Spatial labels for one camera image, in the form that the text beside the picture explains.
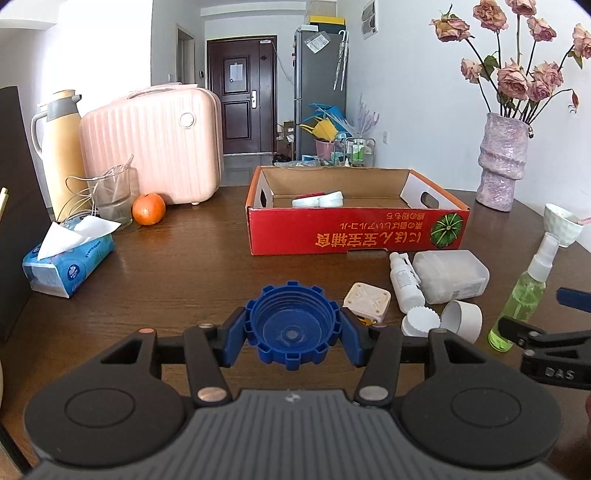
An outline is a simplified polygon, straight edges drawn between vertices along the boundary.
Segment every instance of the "yellow box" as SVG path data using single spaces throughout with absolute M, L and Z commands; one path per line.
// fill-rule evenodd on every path
M 323 17 L 321 15 L 310 15 L 310 23 L 330 23 L 334 25 L 345 25 L 345 19 L 341 17 Z

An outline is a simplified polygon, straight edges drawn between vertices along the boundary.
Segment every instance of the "blue tissue package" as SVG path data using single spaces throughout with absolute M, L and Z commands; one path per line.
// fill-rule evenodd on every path
M 55 257 L 37 259 L 41 244 L 22 261 L 31 289 L 69 299 L 94 269 L 115 248 L 113 237 L 97 240 L 68 250 Z

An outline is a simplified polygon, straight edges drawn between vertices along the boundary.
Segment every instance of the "green spray bottle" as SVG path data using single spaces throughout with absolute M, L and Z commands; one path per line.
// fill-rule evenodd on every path
M 520 322 L 530 321 L 546 290 L 546 280 L 552 270 L 558 244 L 558 239 L 551 233 L 544 235 L 540 249 L 531 260 L 529 268 L 519 277 L 499 319 L 510 317 Z M 500 352 L 508 352 L 513 346 L 512 342 L 503 338 L 499 333 L 498 319 L 488 333 L 488 342 Z

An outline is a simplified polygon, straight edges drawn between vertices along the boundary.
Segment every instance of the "red cardboard box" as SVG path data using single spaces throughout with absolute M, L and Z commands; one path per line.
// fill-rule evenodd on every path
M 292 208 L 343 192 L 342 208 Z M 258 167 L 246 201 L 252 255 L 457 249 L 470 209 L 414 170 Z

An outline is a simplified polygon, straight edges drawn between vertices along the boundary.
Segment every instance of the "blue bottle cap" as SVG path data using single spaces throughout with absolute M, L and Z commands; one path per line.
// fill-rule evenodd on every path
M 246 305 L 246 335 L 267 364 L 277 362 L 288 370 L 301 364 L 319 364 L 329 345 L 341 333 L 339 306 L 328 301 L 320 287 L 302 287 L 289 281 L 283 287 L 269 285 Z

